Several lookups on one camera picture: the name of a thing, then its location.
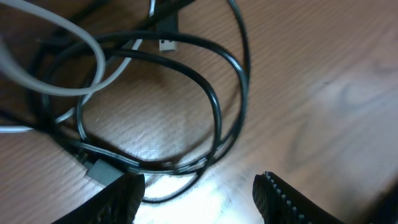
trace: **cable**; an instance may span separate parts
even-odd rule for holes
[[[244,27],[244,23],[242,20],[241,13],[235,3],[234,0],[229,0],[229,4],[234,11],[236,19],[238,20],[239,30],[242,35],[242,42],[244,48],[244,66],[242,67],[238,60],[224,47],[199,37],[195,37],[188,34],[168,34],[168,33],[160,33],[160,32],[151,32],[147,30],[135,30],[135,31],[124,31],[117,32],[112,34],[103,34],[99,36],[95,36],[95,39],[99,43],[105,42],[115,42],[116,45],[120,43],[126,43],[132,39],[145,39],[145,40],[159,40],[159,39],[167,39],[174,40],[179,42],[184,42],[187,44],[193,44],[199,47],[203,47],[204,49],[211,50],[216,54],[223,57],[235,70],[238,80],[239,80],[239,89],[240,89],[240,106],[239,112],[234,120],[232,127],[227,132],[226,136],[221,137],[221,107],[217,100],[217,96],[211,87],[211,85],[197,72],[187,67],[184,64],[179,62],[160,57],[158,55],[152,55],[145,52],[140,52],[136,50],[126,50],[126,49],[104,49],[106,55],[113,57],[126,57],[133,58],[135,60],[145,60],[148,62],[156,63],[161,66],[169,67],[174,69],[187,77],[191,78],[197,84],[201,86],[203,91],[205,91],[207,97],[210,100],[211,107],[213,110],[214,117],[214,133],[213,133],[213,144],[210,147],[210,150],[204,155],[194,159],[190,162],[180,164],[177,166],[171,166],[165,162],[159,161],[139,161],[137,159],[128,158],[127,156],[123,156],[121,154],[111,152],[107,149],[103,149],[96,145],[86,134],[83,124],[82,110],[83,110],[83,100],[84,97],[81,96],[76,105],[76,126],[77,131],[80,135],[80,139],[74,139],[68,137],[66,134],[62,133],[61,126],[57,124],[57,122],[53,119],[55,117],[55,112],[52,108],[51,98],[48,95],[41,94],[41,101],[38,105],[37,102],[32,102],[36,108],[42,109],[42,114],[44,114],[43,119],[39,119],[39,124],[29,124],[12,114],[0,110],[0,116],[3,116],[7,119],[10,119],[16,123],[20,123],[26,125],[31,128],[35,128],[38,131],[43,133],[47,133],[50,135],[59,145],[64,147],[66,150],[70,150],[70,153],[79,154],[84,152],[85,154],[89,154],[91,156],[98,156],[101,158],[109,159],[113,162],[120,164],[121,166],[128,167],[129,170],[137,172],[137,173],[151,173],[151,174],[168,174],[168,175],[187,175],[187,174],[195,174],[193,178],[181,189],[177,190],[171,195],[162,198],[145,198],[144,202],[146,203],[162,203],[168,200],[172,200],[175,197],[186,192],[190,187],[195,185],[200,177],[205,173],[209,166],[215,164],[220,159],[222,159],[232,148],[234,143],[236,142],[244,123],[244,117],[246,115],[247,110],[247,102],[248,102],[248,88],[249,88],[249,76],[250,76],[250,54],[249,54],[249,46],[248,46],[248,38],[246,34],[246,29]],[[166,11],[172,12],[172,6],[168,6]],[[147,20],[144,20],[138,25],[141,29],[147,29],[152,26],[159,20],[160,16],[157,15],[157,12]],[[63,63],[67,62],[72,57],[78,57],[82,55],[92,54],[88,52],[88,46],[86,43],[77,43],[66,50],[64,50],[54,61],[53,63],[45,69],[43,81],[51,82],[52,77],[55,74],[55,71],[59,66]],[[89,85],[90,81],[94,78],[95,73],[91,72],[88,75],[86,84]]]
[[[63,27],[70,32],[76,34],[82,40],[84,40],[92,49],[97,60],[97,71],[96,77],[93,82],[99,83],[105,72],[105,56],[101,49],[101,46],[95,41],[95,39],[87,33],[87,31],[76,26],[70,21],[62,18],[55,13],[52,13],[46,9],[36,6],[32,3],[23,0],[0,0],[7,6],[14,7],[16,9],[28,12],[29,14],[41,17],[47,21],[50,21],[60,27]],[[0,39],[0,69],[4,72],[5,76],[10,78],[12,81],[26,87],[28,89],[37,91],[39,93],[46,93],[57,96],[80,96],[98,91],[107,85],[109,85],[119,74],[112,74],[103,83],[85,89],[69,89],[61,88],[53,85],[41,82],[31,75],[29,75],[17,62],[12,58],[10,52],[7,50],[4,42]]]
[[[89,15],[91,12],[93,12],[96,8],[102,6],[104,3],[108,2],[108,1],[109,0],[95,0],[88,7],[84,8],[83,10],[81,10],[80,12],[76,13],[71,18],[69,18],[69,21],[78,22],[78,21],[84,19],[87,15]],[[155,9],[155,0],[150,0],[149,16],[152,16],[154,14],[154,9]],[[64,29],[58,29],[53,33],[53,36],[62,36],[62,35],[65,35]],[[123,48],[127,47],[128,45],[131,45],[131,42],[132,41],[128,42],[125,46],[123,46]],[[138,50],[139,47],[141,46],[141,44],[142,44],[141,39],[136,40],[131,49]],[[33,73],[33,71],[36,71],[37,68],[39,67],[39,65],[41,64],[42,58],[44,58],[44,51],[45,50],[43,49],[43,47],[41,47],[40,50],[37,52],[36,57],[34,57],[34,59],[32,61],[32,66],[29,69],[32,73]],[[122,73],[124,71],[124,69],[126,69],[128,64],[130,63],[130,61],[131,61],[131,58],[124,59],[123,62],[120,64],[120,66],[115,70],[115,73],[119,73],[119,74]],[[110,58],[106,62],[106,66],[111,64],[111,62],[113,62],[112,58]],[[86,95],[82,101],[82,104],[84,105],[92,97],[92,95],[93,95],[92,93]],[[61,123],[62,121],[65,121],[66,119],[71,117],[74,113],[75,113],[75,109],[71,108],[65,114],[56,118],[55,122]],[[30,131],[30,130],[32,130],[32,128],[25,127],[25,126],[0,126],[0,133],[23,133],[23,132]]]

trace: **black cord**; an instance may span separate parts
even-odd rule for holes
[[[36,108],[41,108],[41,114],[45,115],[45,118],[39,119],[39,124],[29,124],[28,122],[23,121],[23,119],[19,119],[14,115],[9,113],[0,111],[0,116],[3,116],[7,119],[13,120],[17,123],[23,124],[25,126],[30,126],[38,131],[49,134],[59,145],[61,145],[64,149],[70,150],[70,153],[79,154],[84,151],[87,154],[92,154],[96,156],[105,157],[114,162],[120,163],[129,168],[129,170],[139,173],[151,173],[151,174],[168,174],[168,175],[187,175],[187,174],[195,174],[195,176],[181,189],[176,192],[162,198],[145,198],[144,202],[147,203],[162,203],[168,200],[172,200],[175,197],[186,192],[190,187],[198,182],[200,177],[205,173],[209,166],[215,164],[220,159],[222,159],[233,147],[236,142],[244,123],[244,117],[246,115],[247,110],[247,101],[248,101],[248,88],[249,88],[249,77],[250,77],[250,53],[248,46],[248,37],[246,33],[246,28],[244,26],[244,22],[242,19],[242,15],[239,11],[238,6],[236,5],[235,0],[229,0],[229,4],[234,11],[234,15],[238,21],[239,30],[242,36],[243,48],[244,48],[244,67],[240,66],[238,60],[224,47],[199,37],[195,37],[188,34],[169,34],[163,32],[151,32],[142,29],[148,29],[150,26],[153,26],[159,19],[167,16],[168,14],[175,12],[176,9],[180,9],[181,7],[189,4],[188,2],[192,2],[193,0],[184,0],[179,1],[179,3],[171,4],[166,7],[159,15],[154,15],[149,19],[141,22],[135,31],[124,31],[124,32],[116,32],[112,34],[103,34],[98,35],[95,39],[99,43],[105,42],[114,42],[116,46],[119,46],[122,43],[125,43],[132,39],[146,39],[146,40],[174,40],[179,42],[185,42],[188,44],[193,44],[199,47],[203,47],[205,49],[211,50],[221,57],[223,57],[235,70],[238,80],[239,80],[239,89],[240,89],[240,109],[236,119],[232,127],[229,129],[227,134],[221,138],[221,108],[218,102],[216,93],[211,85],[196,71],[187,67],[186,65],[158,56],[152,55],[145,52],[141,52],[138,50],[123,50],[123,49],[104,49],[104,52],[107,56],[117,56],[117,57],[129,57],[136,60],[144,60],[147,62],[156,63],[171,69],[174,69],[188,78],[191,78],[195,81],[201,88],[205,91],[207,97],[210,100],[211,107],[213,110],[213,117],[215,122],[214,127],[214,136],[213,136],[213,144],[210,150],[200,156],[197,159],[194,159],[188,163],[171,166],[166,163],[159,163],[155,166],[155,162],[142,162],[136,161],[134,159],[127,158],[115,152],[111,152],[107,149],[103,149],[97,146],[86,134],[82,110],[83,110],[83,97],[81,96],[76,105],[76,128],[80,135],[80,140],[73,139],[68,137],[66,134],[62,132],[60,129],[60,124],[55,123],[54,118],[55,112],[52,108],[51,98],[48,95],[41,95],[41,101],[38,104],[37,101],[30,101],[31,105]],[[92,54],[89,50],[89,47],[86,43],[77,43],[72,45],[71,47],[64,50],[60,53],[57,58],[53,61],[53,63],[47,67],[44,73],[44,81],[51,82],[54,73],[57,68],[59,68],[63,63],[67,62],[73,57],[79,57],[82,55]],[[88,85],[90,80],[92,80],[95,71],[91,71],[88,75],[88,80],[86,81],[86,85]]]

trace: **wooden surface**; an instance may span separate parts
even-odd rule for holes
[[[89,0],[34,1],[72,15]],[[249,111],[228,156],[180,199],[142,205],[136,223],[261,223],[251,198],[255,174],[275,172],[347,223],[360,222],[398,176],[398,2],[238,0],[252,54]],[[128,29],[149,1],[112,0],[81,23],[100,34]],[[225,0],[197,0],[180,12],[180,31],[242,56],[236,21]],[[36,39],[54,26],[0,6],[2,36],[26,66]],[[143,50],[157,52],[156,42]],[[236,114],[236,75],[215,54],[187,44],[164,54],[194,68],[214,86],[224,130]],[[74,60],[60,80],[83,77],[93,60]],[[26,113],[24,92],[3,79],[1,107]],[[66,109],[73,100],[57,98]],[[206,151],[211,110],[183,75],[132,62],[85,107],[95,135],[143,159]],[[37,132],[0,135],[0,223],[51,223],[103,188],[82,166]],[[149,177],[147,196],[174,191],[188,177]]]

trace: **usb connector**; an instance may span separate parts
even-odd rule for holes
[[[162,4],[157,4],[156,9],[162,7],[164,4],[170,4],[170,0],[164,1]],[[156,30],[160,32],[169,32],[173,34],[178,33],[178,11],[172,15],[162,19],[156,25]],[[167,52],[177,49],[177,43],[174,40],[159,40],[159,50]]]

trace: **black object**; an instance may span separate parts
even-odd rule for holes
[[[144,175],[127,172],[53,224],[131,224],[144,193]]]
[[[170,4],[171,0],[165,0],[161,4],[156,4],[155,12],[162,6]],[[156,24],[156,30],[159,32],[168,32],[171,34],[178,34],[178,12],[175,12],[166,18],[160,20]],[[161,52],[171,51],[177,49],[177,43],[173,40],[159,40],[159,50]]]
[[[242,35],[243,49],[244,49],[244,66],[242,67],[238,60],[232,55],[228,50],[222,46],[199,37],[195,37],[187,34],[171,34],[165,32],[150,32],[145,31],[149,27],[155,25],[161,19],[176,13],[182,7],[190,4],[193,0],[179,0],[166,4],[162,9],[159,9],[152,17],[143,20],[139,23],[135,31],[124,31],[112,34],[104,34],[96,36],[95,39],[100,43],[114,42],[116,46],[124,45],[126,42],[134,39],[149,39],[149,40],[173,40],[179,42],[185,42],[188,44],[197,45],[205,49],[211,50],[218,55],[222,56],[229,64],[234,68],[236,74],[239,78],[239,88],[240,88],[240,110],[239,113],[231,127],[224,137],[221,137],[221,108],[218,103],[217,96],[211,85],[197,72],[191,68],[175,62],[173,60],[160,57],[158,55],[151,55],[140,51],[133,50],[120,50],[119,48],[105,49],[106,55],[116,55],[120,57],[131,57],[137,60],[145,60],[148,62],[157,63],[174,70],[181,72],[182,74],[188,76],[197,84],[199,84],[203,90],[206,92],[210,103],[213,107],[213,115],[215,121],[214,130],[214,140],[211,149],[203,156],[194,159],[186,164],[172,166],[168,163],[159,162],[146,162],[140,161],[131,156],[126,156],[120,152],[115,152],[109,147],[98,144],[98,141],[93,141],[88,138],[85,134],[83,120],[81,117],[81,99],[78,101],[76,106],[76,123],[77,130],[80,134],[80,139],[72,138],[67,133],[63,132],[64,128],[69,128],[62,124],[57,124],[54,118],[57,115],[54,113],[52,108],[52,100],[48,95],[41,95],[41,100],[38,101],[33,93],[29,94],[28,101],[30,107],[39,121],[37,124],[30,124],[23,119],[19,119],[17,116],[10,114],[6,111],[0,111],[0,116],[7,119],[15,121],[16,123],[22,124],[24,126],[29,126],[35,128],[38,131],[47,133],[50,135],[54,141],[61,145],[64,150],[69,152],[73,157],[75,157],[82,164],[89,164],[87,168],[90,168],[98,159],[104,160],[107,164],[117,168],[121,172],[133,171],[136,173],[155,173],[155,174],[168,174],[168,175],[186,175],[195,174],[193,179],[180,190],[174,192],[171,195],[162,198],[145,198],[144,202],[147,203],[161,203],[178,197],[179,195],[186,192],[190,187],[192,187],[199,178],[204,174],[204,172],[209,168],[209,166],[215,164],[220,159],[222,159],[233,147],[236,142],[244,123],[244,118],[246,115],[247,108],[247,97],[249,88],[249,77],[250,77],[250,54],[248,46],[248,37],[246,34],[246,28],[244,27],[242,15],[235,3],[235,0],[229,0],[229,4],[236,16],[239,24],[239,29]],[[51,82],[52,77],[56,69],[61,66],[62,63],[66,62],[72,57],[79,57],[85,54],[92,54],[91,51],[87,50],[88,46],[85,43],[73,44],[66,50],[60,52],[57,58],[53,61],[46,70],[43,79],[46,82]],[[36,62],[41,62],[42,57],[46,54],[45,50],[40,51],[35,57]],[[30,67],[29,71],[31,74],[38,76],[37,70],[40,64],[35,64]],[[88,80],[92,78],[95,71],[88,75]]]
[[[398,183],[368,212],[366,223],[398,223]]]
[[[266,224],[342,224],[271,172],[256,175],[253,199]]]

